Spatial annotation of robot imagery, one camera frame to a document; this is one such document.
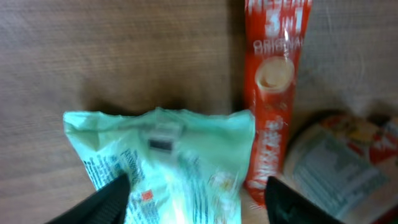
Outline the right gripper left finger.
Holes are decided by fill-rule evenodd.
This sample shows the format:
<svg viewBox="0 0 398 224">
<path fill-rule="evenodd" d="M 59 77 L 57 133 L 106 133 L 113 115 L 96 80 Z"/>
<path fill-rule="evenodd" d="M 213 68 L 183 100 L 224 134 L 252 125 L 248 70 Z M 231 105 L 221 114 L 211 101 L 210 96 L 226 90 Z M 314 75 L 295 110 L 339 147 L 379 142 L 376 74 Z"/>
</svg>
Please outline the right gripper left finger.
<svg viewBox="0 0 398 224">
<path fill-rule="evenodd" d="M 120 175 L 47 224 L 123 224 L 129 194 L 128 175 Z"/>
</svg>

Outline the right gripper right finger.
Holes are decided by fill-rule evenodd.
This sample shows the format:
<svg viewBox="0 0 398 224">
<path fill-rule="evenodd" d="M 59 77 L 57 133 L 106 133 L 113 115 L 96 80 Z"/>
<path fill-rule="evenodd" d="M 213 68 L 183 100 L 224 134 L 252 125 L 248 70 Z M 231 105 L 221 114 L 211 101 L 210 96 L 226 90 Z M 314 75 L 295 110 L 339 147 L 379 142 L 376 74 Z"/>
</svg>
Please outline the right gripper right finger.
<svg viewBox="0 0 398 224">
<path fill-rule="evenodd" d="M 265 204 L 270 224 L 342 224 L 273 176 L 267 181 Z"/>
</svg>

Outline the green lid white jar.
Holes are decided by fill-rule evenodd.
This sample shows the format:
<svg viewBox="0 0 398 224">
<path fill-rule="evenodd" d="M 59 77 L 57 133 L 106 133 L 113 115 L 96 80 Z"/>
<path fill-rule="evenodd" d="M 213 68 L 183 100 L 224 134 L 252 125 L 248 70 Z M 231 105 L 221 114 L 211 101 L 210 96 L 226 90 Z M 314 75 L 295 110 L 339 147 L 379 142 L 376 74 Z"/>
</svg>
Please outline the green lid white jar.
<svg viewBox="0 0 398 224">
<path fill-rule="evenodd" d="M 343 223 L 397 223 L 397 117 L 319 114 L 291 139 L 283 178 Z"/>
</svg>

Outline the pale teal sachet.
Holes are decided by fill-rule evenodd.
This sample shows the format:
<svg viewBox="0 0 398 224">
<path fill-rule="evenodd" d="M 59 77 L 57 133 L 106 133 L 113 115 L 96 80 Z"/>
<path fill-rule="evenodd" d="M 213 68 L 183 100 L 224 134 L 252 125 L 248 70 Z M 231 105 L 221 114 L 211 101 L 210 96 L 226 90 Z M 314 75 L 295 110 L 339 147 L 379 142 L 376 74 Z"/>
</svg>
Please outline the pale teal sachet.
<svg viewBox="0 0 398 224">
<path fill-rule="evenodd" d="M 254 140 L 249 111 L 68 111 L 63 125 L 95 189 L 128 175 L 126 223 L 241 223 Z"/>
</svg>

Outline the red sachet stick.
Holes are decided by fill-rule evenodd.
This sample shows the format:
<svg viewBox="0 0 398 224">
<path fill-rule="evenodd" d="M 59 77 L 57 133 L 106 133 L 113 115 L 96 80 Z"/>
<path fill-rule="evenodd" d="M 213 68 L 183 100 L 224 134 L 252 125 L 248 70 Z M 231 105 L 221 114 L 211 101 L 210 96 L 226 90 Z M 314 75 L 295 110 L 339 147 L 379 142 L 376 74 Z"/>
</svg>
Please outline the red sachet stick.
<svg viewBox="0 0 398 224">
<path fill-rule="evenodd" d="M 268 178 L 284 163 L 311 8 L 311 0 L 245 2 L 244 103 L 254 115 L 256 133 L 244 186 L 261 207 Z"/>
</svg>

